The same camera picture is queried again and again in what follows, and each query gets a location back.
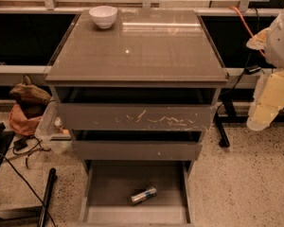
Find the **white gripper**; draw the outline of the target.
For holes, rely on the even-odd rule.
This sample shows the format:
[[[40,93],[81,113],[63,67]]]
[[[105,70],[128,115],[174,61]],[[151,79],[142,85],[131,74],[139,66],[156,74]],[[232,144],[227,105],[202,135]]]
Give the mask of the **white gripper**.
[[[262,29],[248,40],[246,46],[253,50],[264,50],[269,28]],[[263,131],[270,126],[284,108],[284,70],[261,75],[250,104],[247,127],[252,131]]]

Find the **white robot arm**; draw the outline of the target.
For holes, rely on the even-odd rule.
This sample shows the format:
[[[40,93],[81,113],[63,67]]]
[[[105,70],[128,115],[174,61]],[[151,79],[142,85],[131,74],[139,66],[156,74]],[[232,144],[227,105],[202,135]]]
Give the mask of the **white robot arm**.
[[[268,28],[262,29],[246,44],[248,48],[265,52],[265,60],[276,68],[271,75],[261,75],[254,91],[246,122],[252,131],[270,126],[284,108],[284,9]]]

